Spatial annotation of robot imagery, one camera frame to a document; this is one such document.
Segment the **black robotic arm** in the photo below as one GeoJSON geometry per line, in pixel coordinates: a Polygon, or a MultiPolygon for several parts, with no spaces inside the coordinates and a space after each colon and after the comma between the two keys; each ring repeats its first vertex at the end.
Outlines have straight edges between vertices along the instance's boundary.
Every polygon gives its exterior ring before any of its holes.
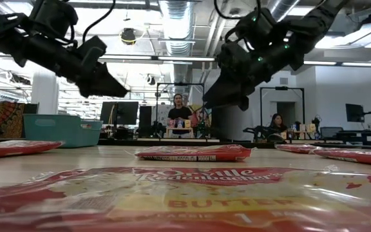
{"type": "Polygon", "coordinates": [[[277,23],[266,8],[257,8],[240,19],[225,35],[225,44],[217,55],[221,72],[203,97],[205,107],[238,105],[241,110],[247,110],[247,96],[257,85],[269,82],[272,75],[287,65],[293,70],[303,66],[304,55],[324,38],[339,11],[349,1],[323,0],[300,20],[277,23]],[[292,34],[285,42],[288,32],[292,34]],[[230,41],[228,38],[233,33],[238,39],[230,41]],[[246,52],[238,44],[241,40],[253,49],[246,52]]]}
{"type": "Polygon", "coordinates": [[[36,0],[29,17],[0,14],[0,52],[11,55],[23,67],[27,60],[74,82],[84,97],[124,97],[127,90],[98,62],[107,46],[94,36],[78,46],[73,26],[76,11],[65,1],[36,0]],[[71,27],[71,39],[65,39],[71,27]]]}

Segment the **door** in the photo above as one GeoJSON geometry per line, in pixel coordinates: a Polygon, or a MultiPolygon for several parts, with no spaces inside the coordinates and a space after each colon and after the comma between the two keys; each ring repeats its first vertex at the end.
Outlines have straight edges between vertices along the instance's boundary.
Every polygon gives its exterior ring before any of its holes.
{"type": "Polygon", "coordinates": [[[296,103],[295,102],[277,102],[277,113],[283,118],[286,126],[296,122],[296,103]]]}

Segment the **teal storage bin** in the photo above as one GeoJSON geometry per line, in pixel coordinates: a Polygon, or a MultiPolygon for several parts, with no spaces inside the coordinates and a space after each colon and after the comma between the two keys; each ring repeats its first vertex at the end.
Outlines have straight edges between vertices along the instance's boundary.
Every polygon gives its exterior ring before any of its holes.
{"type": "Polygon", "coordinates": [[[81,148],[98,144],[102,121],[82,121],[73,115],[24,114],[24,128],[26,140],[63,141],[62,148],[81,148]]]}

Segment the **woman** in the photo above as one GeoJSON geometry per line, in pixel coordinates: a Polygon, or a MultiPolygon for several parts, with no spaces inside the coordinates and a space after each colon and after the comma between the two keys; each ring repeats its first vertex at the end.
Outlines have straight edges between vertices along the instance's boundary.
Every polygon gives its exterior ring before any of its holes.
{"type": "Polygon", "coordinates": [[[271,118],[270,128],[278,130],[280,133],[287,131],[287,127],[283,123],[283,117],[278,113],[275,113],[271,118]]]}
{"type": "MultiPolygon", "coordinates": [[[[191,120],[192,119],[192,113],[191,110],[188,107],[185,107],[183,105],[183,96],[179,93],[174,95],[174,108],[171,109],[168,112],[168,120],[191,120]]],[[[173,135],[175,137],[189,137],[189,131],[187,130],[173,130],[173,135]]]]}

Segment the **red and white package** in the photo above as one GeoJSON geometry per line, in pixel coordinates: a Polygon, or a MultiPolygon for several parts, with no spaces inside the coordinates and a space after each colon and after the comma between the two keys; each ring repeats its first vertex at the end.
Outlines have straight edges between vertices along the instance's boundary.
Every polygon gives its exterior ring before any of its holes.
{"type": "Polygon", "coordinates": [[[62,142],[9,140],[0,142],[0,157],[30,155],[58,148],[62,142]]]}
{"type": "Polygon", "coordinates": [[[341,149],[341,148],[319,148],[312,151],[313,154],[330,159],[338,159],[350,162],[371,164],[371,150],[365,149],[341,149]]]}
{"type": "Polygon", "coordinates": [[[135,155],[147,160],[167,161],[240,161],[250,157],[251,149],[241,145],[153,146],[135,155]]]}
{"type": "Polygon", "coordinates": [[[281,151],[289,151],[294,153],[309,154],[312,150],[317,149],[317,146],[310,144],[277,144],[276,149],[281,151]]]}
{"type": "Polygon", "coordinates": [[[0,232],[371,231],[371,175],[101,168],[0,188],[0,232]]]}

